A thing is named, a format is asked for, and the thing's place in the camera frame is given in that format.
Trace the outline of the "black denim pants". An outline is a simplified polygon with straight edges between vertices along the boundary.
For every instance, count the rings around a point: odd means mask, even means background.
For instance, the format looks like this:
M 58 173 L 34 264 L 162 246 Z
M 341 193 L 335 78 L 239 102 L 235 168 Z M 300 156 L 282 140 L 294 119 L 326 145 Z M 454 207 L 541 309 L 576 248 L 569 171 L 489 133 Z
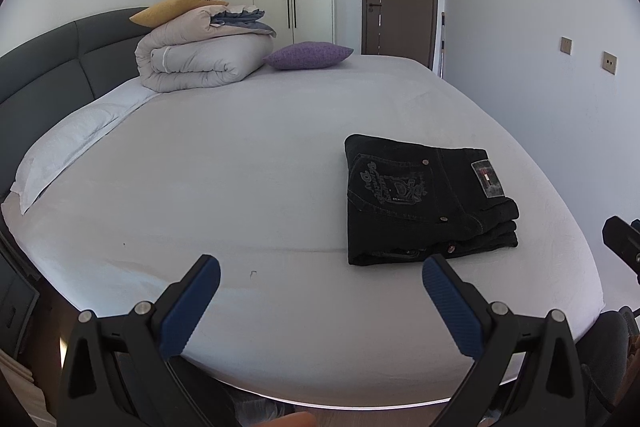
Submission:
M 518 246 L 520 210 L 484 150 L 352 134 L 347 160 L 350 265 L 454 259 Z

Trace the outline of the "person's leg black trousers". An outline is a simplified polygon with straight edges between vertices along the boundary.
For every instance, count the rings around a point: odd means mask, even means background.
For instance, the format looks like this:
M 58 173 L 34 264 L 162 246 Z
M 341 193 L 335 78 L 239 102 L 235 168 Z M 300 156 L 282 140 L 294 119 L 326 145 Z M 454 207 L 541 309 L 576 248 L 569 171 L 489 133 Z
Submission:
M 587 426 L 604 426 L 626 402 L 639 404 L 639 326 L 630 308 L 602 313 L 576 350 Z

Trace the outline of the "white bed mattress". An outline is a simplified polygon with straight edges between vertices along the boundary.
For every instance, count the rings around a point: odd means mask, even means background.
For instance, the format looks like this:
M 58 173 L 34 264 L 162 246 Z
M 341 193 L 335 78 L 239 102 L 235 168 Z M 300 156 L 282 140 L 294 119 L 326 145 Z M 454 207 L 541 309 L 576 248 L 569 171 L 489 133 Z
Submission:
M 406 58 L 263 70 L 162 94 L 2 213 L 40 273 L 100 317 L 154 300 L 202 254 L 221 285 L 184 355 L 227 384 L 295 404 L 410 407 L 447 399 L 460 355 L 420 265 L 346 254 L 345 139 L 484 150 L 520 208 L 518 246 L 454 260 L 518 314 L 563 311 L 575 337 L 603 309 L 584 234 L 536 162 L 483 109 Z

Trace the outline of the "dark nightstand drawers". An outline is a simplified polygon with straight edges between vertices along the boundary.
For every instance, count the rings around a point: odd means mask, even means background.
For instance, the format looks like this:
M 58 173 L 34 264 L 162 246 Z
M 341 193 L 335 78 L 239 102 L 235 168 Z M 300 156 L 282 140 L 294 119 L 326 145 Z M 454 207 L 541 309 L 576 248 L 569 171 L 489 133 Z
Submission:
M 1 229 L 1 350 L 16 359 L 23 349 L 29 321 L 40 297 L 40 273 Z

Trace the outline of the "white flat pillow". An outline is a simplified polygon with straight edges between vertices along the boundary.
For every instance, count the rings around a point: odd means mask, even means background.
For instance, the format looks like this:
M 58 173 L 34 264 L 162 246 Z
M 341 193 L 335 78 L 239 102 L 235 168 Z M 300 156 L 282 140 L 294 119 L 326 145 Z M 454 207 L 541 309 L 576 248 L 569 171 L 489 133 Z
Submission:
M 18 164 L 10 192 L 24 215 L 49 185 L 89 148 L 129 115 L 155 98 L 139 77 L 82 106 L 63 118 L 25 153 Z

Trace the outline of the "grey upholstered headboard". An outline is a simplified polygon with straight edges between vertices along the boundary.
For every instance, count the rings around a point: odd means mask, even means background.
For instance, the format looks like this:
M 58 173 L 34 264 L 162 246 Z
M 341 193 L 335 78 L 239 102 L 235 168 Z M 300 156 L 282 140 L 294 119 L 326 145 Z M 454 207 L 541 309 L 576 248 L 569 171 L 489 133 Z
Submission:
M 134 50 L 149 28 L 122 9 L 74 20 L 1 57 L 1 195 L 39 138 L 76 109 L 137 77 Z

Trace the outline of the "folded beige duvet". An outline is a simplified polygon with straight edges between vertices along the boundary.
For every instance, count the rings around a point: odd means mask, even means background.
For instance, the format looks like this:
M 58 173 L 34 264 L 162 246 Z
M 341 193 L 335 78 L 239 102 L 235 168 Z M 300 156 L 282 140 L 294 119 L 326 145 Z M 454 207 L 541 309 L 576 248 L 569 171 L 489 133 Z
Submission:
M 134 51 L 143 86 L 158 93 L 222 87 L 261 68 L 277 36 L 213 27 L 210 17 L 228 8 L 194 9 L 144 36 Z

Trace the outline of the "purple pillow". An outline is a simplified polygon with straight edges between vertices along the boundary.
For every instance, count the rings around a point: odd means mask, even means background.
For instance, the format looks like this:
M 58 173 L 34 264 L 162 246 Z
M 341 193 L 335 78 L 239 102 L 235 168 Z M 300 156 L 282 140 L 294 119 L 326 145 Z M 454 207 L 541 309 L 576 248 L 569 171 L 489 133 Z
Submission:
M 353 53 L 354 50 L 348 46 L 305 41 L 272 52 L 265 57 L 265 63 L 277 70 L 322 69 L 341 64 Z

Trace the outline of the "yellow pillow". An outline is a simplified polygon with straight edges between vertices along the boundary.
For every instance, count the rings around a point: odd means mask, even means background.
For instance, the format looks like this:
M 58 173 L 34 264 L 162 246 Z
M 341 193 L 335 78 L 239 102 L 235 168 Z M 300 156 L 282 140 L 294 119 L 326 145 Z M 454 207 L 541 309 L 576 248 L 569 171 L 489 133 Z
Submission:
M 131 15 L 129 20 L 142 27 L 157 28 L 186 12 L 212 5 L 227 6 L 228 2 L 224 0 L 164 0 Z

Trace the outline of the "folded blue grey blanket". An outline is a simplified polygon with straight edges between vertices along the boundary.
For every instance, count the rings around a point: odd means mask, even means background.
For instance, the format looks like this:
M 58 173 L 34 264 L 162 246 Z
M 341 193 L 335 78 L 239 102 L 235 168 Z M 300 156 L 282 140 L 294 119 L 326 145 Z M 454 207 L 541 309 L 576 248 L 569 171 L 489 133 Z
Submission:
M 230 8 L 212 15 L 210 24 L 213 27 L 238 28 L 253 34 L 275 37 L 277 31 L 262 21 L 264 16 L 265 11 L 257 6 L 230 6 Z

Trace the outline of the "lower wall socket plate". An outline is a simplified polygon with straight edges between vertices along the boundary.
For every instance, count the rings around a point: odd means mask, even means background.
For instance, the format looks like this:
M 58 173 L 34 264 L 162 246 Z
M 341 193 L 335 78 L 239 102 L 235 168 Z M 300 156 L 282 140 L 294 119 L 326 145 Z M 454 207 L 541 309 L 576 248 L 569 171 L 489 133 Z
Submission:
M 601 67 L 611 75 L 616 75 L 618 58 L 612 53 L 604 51 L 602 53 Z

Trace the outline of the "upper wall switch plate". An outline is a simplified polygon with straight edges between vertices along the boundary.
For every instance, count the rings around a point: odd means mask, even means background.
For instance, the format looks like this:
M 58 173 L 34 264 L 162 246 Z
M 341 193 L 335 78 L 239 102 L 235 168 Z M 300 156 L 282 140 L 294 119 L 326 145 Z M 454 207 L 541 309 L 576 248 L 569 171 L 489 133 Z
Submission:
M 573 52 L 573 40 L 568 37 L 562 37 L 560 40 L 560 51 L 566 55 Z

